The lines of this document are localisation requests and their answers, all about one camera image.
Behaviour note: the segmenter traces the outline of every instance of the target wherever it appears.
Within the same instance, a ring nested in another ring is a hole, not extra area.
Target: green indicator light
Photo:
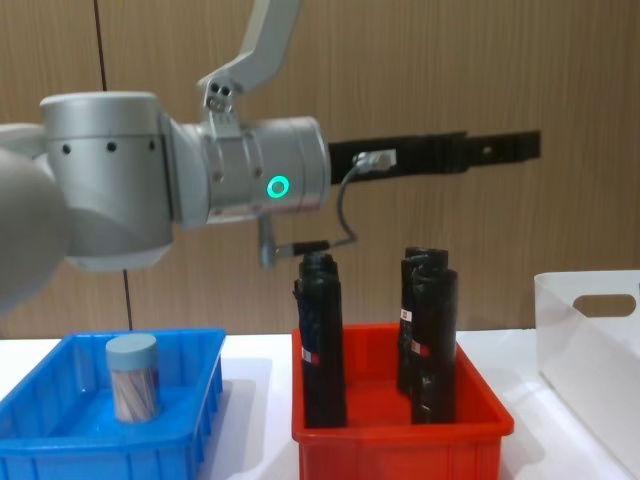
[[[276,175],[267,184],[267,195],[273,199],[284,197],[289,193],[289,179],[283,175]]]

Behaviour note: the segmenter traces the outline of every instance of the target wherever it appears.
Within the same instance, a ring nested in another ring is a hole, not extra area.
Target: table surface
[[[515,419],[502,443],[501,480],[631,480],[536,368],[534,330],[459,332],[458,341]],[[0,398],[58,340],[0,341]],[[229,336],[217,438],[200,480],[298,480],[291,439],[291,336]]]

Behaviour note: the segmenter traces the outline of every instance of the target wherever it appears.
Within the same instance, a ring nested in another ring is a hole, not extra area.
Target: wooden wall
[[[91,14],[91,2],[65,1]],[[91,26],[78,26],[74,15],[73,28],[62,27],[67,20],[52,3],[21,3],[59,24],[44,26],[32,50],[15,44],[21,75],[50,75],[49,89],[99,88],[95,70],[84,84],[77,72],[86,63],[95,67]],[[235,56],[252,1],[97,4],[107,87],[155,92],[174,117],[195,121],[195,82]],[[347,215],[362,240],[335,251],[345,321],[397,318],[399,259],[408,245],[451,251],[461,328],[531,326],[536,273],[638,268],[639,27],[635,0],[303,0],[287,64],[243,100],[244,118],[312,115],[330,140],[543,132],[541,160],[354,185]],[[25,36],[14,30],[11,38]],[[69,30],[75,33],[56,36]],[[68,44],[54,40],[70,35]],[[0,31],[0,39],[9,36]],[[33,66],[30,55],[41,61]],[[65,69],[61,62],[70,63]],[[69,69],[71,78],[56,84],[61,74],[52,72]],[[11,85],[0,73],[3,99]],[[323,211],[278,218],[278,238],[338,236],[334,200],[335,192]],[[162,262],[129,274],[134,327],[222,325],[255,333],[295,324],[297,261],[261,271],[255,225],[175,233]],[[71,275],[66,268],[63,274]],[[117,283],[120,291],[118,278],[92,278],[80,283]],[[57,297],[74,298],[56,285]],[[95,321],[104,319],[101,308],[97,302],[91,309]]]
[[[0,2],[0,46],[0,123],[40,123],[43,97],[102,89],[90,0]],[[122,274],[86,274],[68,264],[39,294],[0,317],[0,338],[126,328]]]

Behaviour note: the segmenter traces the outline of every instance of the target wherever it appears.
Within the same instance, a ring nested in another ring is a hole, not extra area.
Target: gray lid
[[[131,372],[156,368],[158,364],[156,337],[147,333],[121,335],[107,342],[109,370]]]

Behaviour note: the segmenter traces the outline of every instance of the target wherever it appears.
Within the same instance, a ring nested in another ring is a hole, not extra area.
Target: white plastic bin
[[[535,277],[538,366],[605,446],[640,478],[640,271]],[[585,295],[630,295],[626,317],[588,318]]]

